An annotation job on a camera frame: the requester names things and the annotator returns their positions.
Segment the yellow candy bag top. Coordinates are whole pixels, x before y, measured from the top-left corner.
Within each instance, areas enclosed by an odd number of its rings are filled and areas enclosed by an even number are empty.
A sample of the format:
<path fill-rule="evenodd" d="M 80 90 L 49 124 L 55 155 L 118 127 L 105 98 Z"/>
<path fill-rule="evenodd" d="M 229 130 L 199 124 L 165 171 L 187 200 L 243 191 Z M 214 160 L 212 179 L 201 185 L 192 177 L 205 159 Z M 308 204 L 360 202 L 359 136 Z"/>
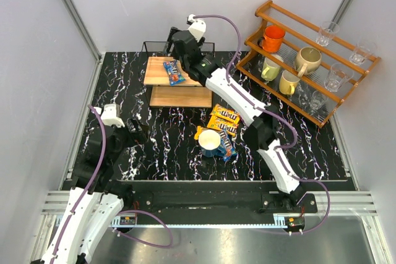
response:
<path fill-rule="evenodd" d="M 236 111 L 234 111 L 232 109 L 224 108 L 223 106 L 220 106 L 219 104 L 216 104 L 214 106 L 210 115 L 216 116 L 220 119 L 226 120 L 228 122 L 232 122 L 234 124 L 237 124 L 240 121 L 240 116 Z"/>

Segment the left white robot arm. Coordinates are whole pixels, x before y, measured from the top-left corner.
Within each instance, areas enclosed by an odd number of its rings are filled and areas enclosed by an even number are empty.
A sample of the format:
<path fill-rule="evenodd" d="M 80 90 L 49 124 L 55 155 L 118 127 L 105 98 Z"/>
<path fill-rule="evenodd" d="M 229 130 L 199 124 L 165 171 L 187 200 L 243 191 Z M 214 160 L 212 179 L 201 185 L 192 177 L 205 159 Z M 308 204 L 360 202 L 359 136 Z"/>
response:
<path fill-rule="evenodd" d="M 89 136 L 76 162 L 67 207 L 53 240 L 35 263 L 90 263 L 115 216 L 133 204 L 132 186 L 114 178 L 125 149 L 147 141 L 149 128 L 134 118 L 105 120 Z"/>

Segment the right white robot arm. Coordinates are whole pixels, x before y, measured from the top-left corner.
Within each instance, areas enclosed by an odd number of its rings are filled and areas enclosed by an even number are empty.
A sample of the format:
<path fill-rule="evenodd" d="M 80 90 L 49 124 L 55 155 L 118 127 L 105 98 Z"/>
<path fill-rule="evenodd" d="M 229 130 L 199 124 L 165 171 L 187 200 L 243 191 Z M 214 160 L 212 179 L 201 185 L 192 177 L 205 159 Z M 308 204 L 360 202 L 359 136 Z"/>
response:
<path fill-rule="evenodd" d="M 277 123 L 284 119 L 266 110 L 263 102 L 227 76 L 226 69 L 219 66 L 212 55 L 203 55 L 200 50 L 202 43 L 190 31 L 172 27 L 166 42 L 165 53 L 181 63 L 190 79 L 213 91 L 241 116 L 246 125 L 243 134 L 245 144 L 263 157 L 278 190 L 293 206 L 299 205 L 306 190 L 291 168 L 275 131 Z"/>

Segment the blue candy bag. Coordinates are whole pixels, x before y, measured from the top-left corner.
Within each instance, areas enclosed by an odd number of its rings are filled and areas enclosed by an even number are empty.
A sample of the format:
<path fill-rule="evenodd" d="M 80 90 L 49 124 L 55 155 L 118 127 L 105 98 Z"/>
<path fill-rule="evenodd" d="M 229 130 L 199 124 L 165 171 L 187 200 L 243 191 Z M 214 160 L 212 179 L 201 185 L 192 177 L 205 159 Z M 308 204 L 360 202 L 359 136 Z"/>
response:
<path fill-rule="evenodd" d="M 165 61 L 163 67 L 168 75 L 170 86 L 175 86 L 186 80 L 179 70 L 177 60 Z"/>
<path fill-rule="evenodd" d="M 228 136 L 226 130 L 221 130 L 218 132 L 221 144 L 220 144 L 220 156 L 223 158 L 224 161 L 228 161 L 232 156 L 236 156 L 236 150 Z"/>

